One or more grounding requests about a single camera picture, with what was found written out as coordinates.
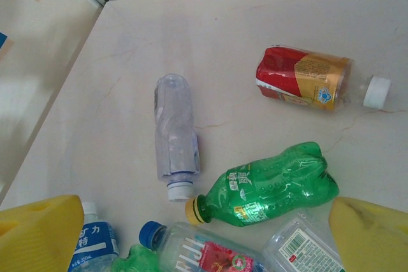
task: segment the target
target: white wall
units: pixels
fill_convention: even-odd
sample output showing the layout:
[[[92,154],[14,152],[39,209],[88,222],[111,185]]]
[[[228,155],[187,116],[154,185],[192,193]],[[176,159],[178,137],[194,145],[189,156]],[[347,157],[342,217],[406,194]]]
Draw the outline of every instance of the white wall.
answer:
[[[99,12],[91,0],[0,0],[0,202]]]

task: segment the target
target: green plastic bottle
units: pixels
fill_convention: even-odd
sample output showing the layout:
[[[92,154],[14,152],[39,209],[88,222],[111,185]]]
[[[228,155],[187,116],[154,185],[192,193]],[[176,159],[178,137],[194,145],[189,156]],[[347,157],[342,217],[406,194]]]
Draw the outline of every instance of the green plastic bottle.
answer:
[[[141,245],[133,245],[126,259],[116,258],[108,272],[160,272],[157,254]]]
[[[225,172],[206,196],[186,203],[187,219],[195,225],[216,218],[246,226],[296,208],[319,206],[339,194],[326,169],[319,145],[300,143],[275,157]]]

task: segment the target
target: barcode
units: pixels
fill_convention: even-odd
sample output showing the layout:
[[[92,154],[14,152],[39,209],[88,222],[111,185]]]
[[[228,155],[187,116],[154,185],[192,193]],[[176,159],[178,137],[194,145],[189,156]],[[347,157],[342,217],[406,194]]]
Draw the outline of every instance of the barcode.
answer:
[[[305,242],[306,238],[302,236],[302,234],[297,234],[292,241],[290,242],[290,244],[288,244],[285,247],[285,251],[286,253],[291,256],[293,255],[296,250],[302,245],[303,242]]]

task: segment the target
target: blue label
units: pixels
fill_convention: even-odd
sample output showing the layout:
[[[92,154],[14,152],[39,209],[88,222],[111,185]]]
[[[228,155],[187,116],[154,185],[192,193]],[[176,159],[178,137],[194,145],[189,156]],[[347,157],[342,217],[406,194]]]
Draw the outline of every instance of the blue label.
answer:
[[[68,272],[93,258],[110,254],[119,255],[116,237],[110,224],[103,221],[85,224]]]

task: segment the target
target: blue sticker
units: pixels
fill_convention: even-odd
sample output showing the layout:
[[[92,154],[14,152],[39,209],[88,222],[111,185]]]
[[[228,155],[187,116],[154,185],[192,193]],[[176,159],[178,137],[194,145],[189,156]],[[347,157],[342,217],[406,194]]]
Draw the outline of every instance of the blue sticker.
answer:
[[[329,93],[329,90],[327,87],[322,88],[319,90],[319,101],[322,102],[323,104],[326,104],[330,100],[332,100],[332,95]]]
[[[82,227],[68,272],[93,258],[119,255],[115,234],[108,222],[92,222]]]
[[[4,45],[4,42],[6,41],[6,39],[7,39],[7,36],[0,32],[0,48]]]

